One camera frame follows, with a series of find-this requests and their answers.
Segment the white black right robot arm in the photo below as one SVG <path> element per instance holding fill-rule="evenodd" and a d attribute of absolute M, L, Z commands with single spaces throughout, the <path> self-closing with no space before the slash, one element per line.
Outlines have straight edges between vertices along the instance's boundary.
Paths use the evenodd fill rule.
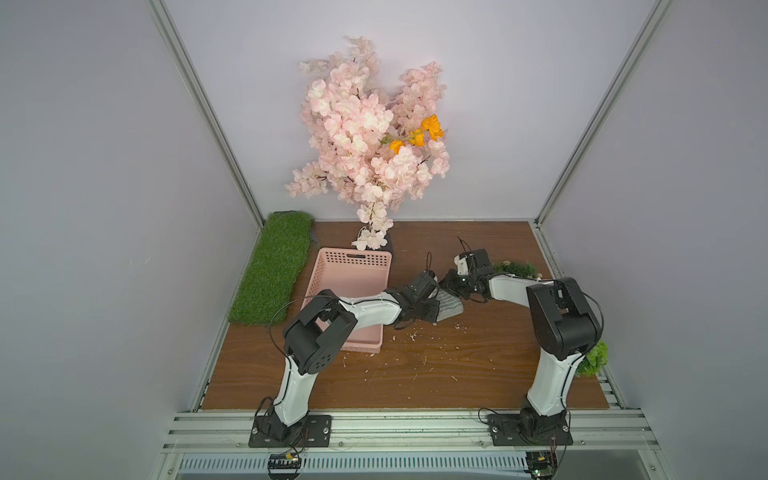
<path fill-rule="evenodd" d="M 443 289 L 464 299 L 479 294 L 485 301 L 527 307 L 540 347 L 536 375 L 520 413 L 492 414 L 489 426 L 498 436 L 507 435 L 513 427 L 517 438 L 529 444 L 550 440 L 559 445 L 572 444 L 567 395 L 578 367 L 603 332 L 577 281 L 571 277 L 524 278 L 498 271 L 484 249 L 463 252 L 454 263 L 442 281 Z"/>

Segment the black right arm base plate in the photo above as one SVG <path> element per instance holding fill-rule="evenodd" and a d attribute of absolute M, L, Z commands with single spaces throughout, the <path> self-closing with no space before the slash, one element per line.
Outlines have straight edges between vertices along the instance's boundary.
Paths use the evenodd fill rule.
<path fill-rule="evenodd" d="M 573 438 L 567 415 L 540 416 L 535 411 L 521 414 L 490 414 L 487 417 L 494 446 L 570 446 Z"/>

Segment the grey striped square dishcloth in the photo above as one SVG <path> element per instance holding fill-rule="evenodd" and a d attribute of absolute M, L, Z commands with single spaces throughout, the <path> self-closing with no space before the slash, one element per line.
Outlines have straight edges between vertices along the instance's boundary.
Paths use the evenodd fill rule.
<path fill-rule="evenodd" d="M 461 298 L 447 290 L 439 289 L 435 299 L 438 301 L 438 310 L 434 320 L 435 324 L 464 313 L 464 305 Z"/>

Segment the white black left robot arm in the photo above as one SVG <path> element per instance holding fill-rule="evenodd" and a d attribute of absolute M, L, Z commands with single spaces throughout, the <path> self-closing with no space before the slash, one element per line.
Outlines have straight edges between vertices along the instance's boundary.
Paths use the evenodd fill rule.
<path fill-rule="evenodd" d="M 414 320 L 435 323 L 440 310 L 438 291 L 436 275 L 425 270 L 411 283 L 373 296 L 346 298 L 330 289 L 313 296 L 284 329 L 280 390 L 266 413 L 255 417 L 252 430 L 274 442 L 296 444 L 317 377 L 350 336 L 368 327 L 400 327 Z"/>

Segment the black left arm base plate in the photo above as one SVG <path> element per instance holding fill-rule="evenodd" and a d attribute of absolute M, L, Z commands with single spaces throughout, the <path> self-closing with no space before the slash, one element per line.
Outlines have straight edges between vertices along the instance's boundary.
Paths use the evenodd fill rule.
<path fill-rule="evenodd" d="M 333 417 L 308 414 L 292 426 L 286 426 L 276 414 L 256 416 L 251 428 L 250 448 L 329 446 Z"/>

